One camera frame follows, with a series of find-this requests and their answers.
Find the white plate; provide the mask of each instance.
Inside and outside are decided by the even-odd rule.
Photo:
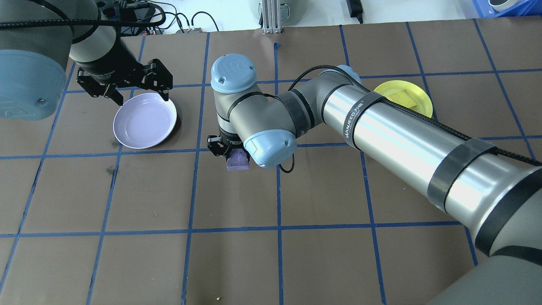
[[[124,146],[144,149],[158,145],[173,130],[177,109],[158,93],[143,93],[124,103],[113,119],[115,138]]]

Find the black cable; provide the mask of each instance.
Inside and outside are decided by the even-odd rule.
[[[186,19],[186,26],[190,26],[190,22],[188,21],[188,17],[186,15],[184,15],[183,13],[181,12],[178,12],[177,15],[182,15],[185,19]]]
[[[191,21],[192,21],[192,22],[191,22],[192,26],[194,26],[194,17],[196,17],[196,15],[198,15],[198,14],[206,14],[207,16],[211,17],[212,22],[215,24],[216,31],[220,31],[220,30],[218,29],[218,26],[216,25],[215,19],[211,16],[211,14],[209,14],[209,13],[206,12],[206,11],[199,11],[199,12],[195,13],[195,14],[192,16],[192,20],[191,20]]]
[[[173,14],[173,13],[171,13],[171,14],[173,14],[173,15],[175,16],[175,20],[177,21],[177,25],[179,26],[179,29],[181,29],[181,30],[183,29],[183,26],[182,26],[181,23],[180,23],[179,17],[177,17],[178,12],[177,12],[177,7],[176,7],[175,5],[173,5],[173,4],[171,4],[171,3],[165,3],[165,2],[154,1],[154,0],[145,0],[145,1],[146,1],[146,2],[151,2],[151,3],[166,4],[166,5],[169,5],[169,6],[173,7],[173,10],[175,10],[175,14]]]
[[[69,19],[69,20],[34,20],[34,21],[11,21],[0,23],[0,30],[39,28],[39,27],[63,27],[63,26],[107,26],[107,27],[155,27],[160,26],[166,21],[164,10],[156,4],[149,3],[149,6],[160,11],[162,19],[155,22],[139,23],[132,21],[112,21],[112,20],[91,20],[91,19]]]
[[[279,164],[280,170],[282,170],[283,173],[289,174],[294,170],[295,166],[295,154],[292,154],[292,167],[290,167],[289,170],[285,170],[284,167],[282,167],[282,164]]]
[[[292,83],[292,85],[290,86],[290,88],[288,88],[288,91],[292,90],[294,88],[295,85],[297,85],[297,83],[299,83],[299,81],[305,76],[307,75],[308,73],[314,71],[314,70],[318,70],[318,69],[331,69],[331,70],[335,70],[339,73],[341,73],[344,77],[346,77],[348,79],[348,81],[350,81],[354,86],[358,87],[360,90],[362,90],[364,93],[369,93],[370,91],[365,88],[364,86],[362,86],[358,81],[356,81],[355,79],[353,79],[348,73],[346,73],[344,70],[342,70],[341,68],[338,68],[336,66],[330,66],[330,65],[320,65],[320,66],[315,66],[315,67],[312,67],[310,69],[308,69],[307,71],[303,72],[298,78],[296,78],[294,80],[294,82]],[[468,141],[471,139],[471,137],[465,135],[465,134],[462,134],[461,132],[449,127],[449,126],[446,126],[438,121],[435,121],[433,120],[432,118],[428,118],[426,116],[424,116],[423,114],[421,113],[418,113],[412,109],[408,109],[402,105],[399,105],[399,104],[396,104],[388,99],[383,99],[382,100],[382,103],[384,104],[387,104],[389,106],[392,106],[392,107],[395,107],[403,112],[406,112],[412,116],[415,116],[453,136],[456,136],[464,141]],[[507,151],[507,150],[503,150],[503,149],[500,149],[500,148],[497,148],[496,151],[495,151],[498,155],[502,155],[502,156],[505,156],[505,157],[509,157],[509,158],[512,158],[512,159],[515,159],[515,160],[518,160],[518,161],[521,161],[521,162],[525,162],[525,163],[528,163],[528,164],[531,164],[533,166],[542,166],[542,162],[539,162],[539,161],[536,161],[536,160],[533,160],[531,158],[528,158],[528,157],[525,157],[525,156],[521,156],[521,155],[518,155],[518,154],[515,154],[513,152],[510,152],[510,151]]]
[[[171,26],[173,25],[173,22],[177,21],[177,24],[179,25],[180,31],[184,33],[182,22],[180,21],[180,19],[179,19],[179,17],[178,17],[178,15],[183,15],[183,16],[184,16],[184,14],[181,13],[181,12],[178,12],[177,14],[174,14],[174,13],[168,12],[168,11],[165,12],[165,14],[166,14],[166,15],[174,15],[174,16],[175,16],[175,19],[172,20],[172,21],[170,22],[169,26],[167,26],[167,27],[165,27],[165,28],[160,28],[160,27],[159,27],[159,29],[161,29],[161,30],[167,30],[167,29],[171,28]],[[149,17],[146,17],[146,18],[143,18],[143,19],[139,20],[138,22],[141,22],[141,21],[147,20],[147,19],[152,19],[152,18],[154,18],[154,17],[156,17],[156,16],[160,16],[160,15],[161,15],[161,14],[156,14],[156,15],[153,15],[153,16],[149,16]],[[188,18],[187,18],[187,19],[186,19],[186,25],[189,25],[189,24],[190,24],[190,23],[188,22]]]

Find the plate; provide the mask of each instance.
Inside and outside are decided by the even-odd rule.
[[[433,103],[431,102],[431,99],[423,89],[411,82],[404,80],[390,80],[375,88],[375,92],[380,93],[385,97],[389,97],[402,91],[406,91],[408,96],[416,103],[416,106],[411,108],[412,110],[429,118],[433,116]]]
[[[113,119],[115,138],[124,146],[144,149],[165,140],[177,121],[177,109],[171,100],[158,93],[135,96],[119,108]]]

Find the power adapter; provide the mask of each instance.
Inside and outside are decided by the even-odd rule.
[[[348,12],[351,18],[357,18],[359,23],[363,23],[363,6],[361,0],[346,0]]]

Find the blue container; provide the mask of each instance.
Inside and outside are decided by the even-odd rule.
[[[482,18],[542,15],[542,0],[523,0],[502,11],[495,11],[488,0],[473,0]]]

